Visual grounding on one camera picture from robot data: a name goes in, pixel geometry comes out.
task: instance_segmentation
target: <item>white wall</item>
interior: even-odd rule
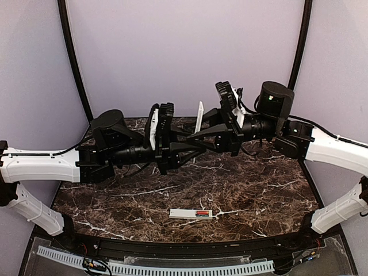
[[[56,150],[81,138],[87,120],[56,1],[0,0],[0,84],[0,140],[10,147]],[[48,205],[58,184],[24,183]],[[7,208],[0,218],[0,275],[18,275],[33,224]]]
[[[293,114],[336,134],[368,143],[368,2],[314,1]],[[325,204],[348,192],[361,175],[307,164]],[[366,275],[368,219],[342,224],[360,275]]]
[[[176,116],[219,106],[214,84],[287,84],[300,30],[299,0],[69,0],[76,54],[94,116],[148,116],[158,102]]]

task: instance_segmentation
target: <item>white plastic part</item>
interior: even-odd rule
[[[202,125],[202,118],[203,118],[203,113],[205,111],[205,108],[203,107],[203,102],[200,101],[200,105],[198,107],[198,114],[197,114],[197,121],[195,122],[195,130],[194,133],[197,133],[201,130],[201,125]]]
[[[339,141],[318,128],[313,129],[312,137],[315,140],[309,143],[306,160],[333,164],[368,176],[368,148]]]
[[[236,98],[236,108],[234,108],[232,110],[232,114],[234,114],[236,116],[236,122],[237,124],[239,125],[240,128],[243,127],[243,123],[244,123],[244,118],[245,118],[245,115],[246,115],[246,110],[245,108],[241,107],[239,108],[239,96],[236,92],[236,89],[231,87],[232,88],[232,91],[235,95],[235,98]]]
[[[62,214],[51,210],[35,198],[22,184],[17,185],[17,200],[9,202],[7,207],[24,216],[28,222],[33,222],[44,229],[49,235],[63,233],[64,218]]]
[[[60,180],[80,182],[79,167],[75,162],[79,160],[78,151],[72,149],[63,155],[53,155],[60,151],[24,151],[8,148],[4,151],[7,156],[3,161],[0,173],[5,183],[23,180]],[[50,153],[50,156],[14,156],[18,154]]]
[[[211,220],[213,215],[212,210],[170,209],[168,217],[184,220]]]
[[[151,147],[153,150],[156,150],[155,136],[158,123],[159,123],[159,110],[156,108],[154,111],[154,115],[152,116],[151,129],[149,130],[149,142],[151,143]]]
[[[83,269],[83,257],[73,255],[71,253],[62,252],[56,249],[39,246],[37,255],[53,260],[63,265]],[[205,267],[205,268],[166,268],[166,267],[148,267],[148,266],[132,266],[121,262],[111,261],[107,264],[113,275],[147,275],[147,276],[248,276],[264,273],[271,273],[274,270],[274,262],[267,260],[263,262],[241,264],[237,266],[221,266],[221,267]]]
[[[347,194],[325,208],[315,211],[312,216],[312,229],[319,234],[350,217],[368,210],[368,204],[359,198],[362,185],[356,184]]]

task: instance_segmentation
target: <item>battery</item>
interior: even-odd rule
[[[212,210],[187,210],[187,209],[170,209],[168,216],[172,219],[184,220],[211,220]]]

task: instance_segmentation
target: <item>brown marble surface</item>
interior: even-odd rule
[[[177,125],[193,119],[175,119]],[[145,119],[126,119],[143,131]],[[258,141],[245,143],[256,151]],[[140,165],[133,165],[130,173]],[[196,163],[160,175],[155,164],[131,178],[128,167],[100,184],[63,182],[54,210],[76,231],[144,242],[223,242],[295,232],[316,200],[296,160],[263,143],[257,156],[206,152]],[[177,220],[169,209],[211,209],[214,220]]]

